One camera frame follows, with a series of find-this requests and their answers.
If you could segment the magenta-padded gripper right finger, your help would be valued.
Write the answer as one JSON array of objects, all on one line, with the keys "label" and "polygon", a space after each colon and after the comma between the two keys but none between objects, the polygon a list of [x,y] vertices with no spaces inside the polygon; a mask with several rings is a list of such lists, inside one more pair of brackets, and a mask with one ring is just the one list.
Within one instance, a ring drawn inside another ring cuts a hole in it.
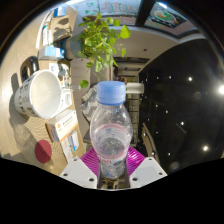
[{"label": "magenta-padded gripper right finger", "polygon": [[131,188],[140,188],[166,176],[166,172],[153,157],[144,157],[130,147],[126,157],[126,169]]}]

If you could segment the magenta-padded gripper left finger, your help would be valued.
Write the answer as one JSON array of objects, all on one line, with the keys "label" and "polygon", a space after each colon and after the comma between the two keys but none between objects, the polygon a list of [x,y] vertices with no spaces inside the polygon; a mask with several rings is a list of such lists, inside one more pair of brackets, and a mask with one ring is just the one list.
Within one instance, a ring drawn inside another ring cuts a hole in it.
[{"label": "magenta-padded gripper left finger", "polygon": [[99,160],[93,148],[80,158],[69,161],[60,177],[84,188],[96,189],[100,173]]}]

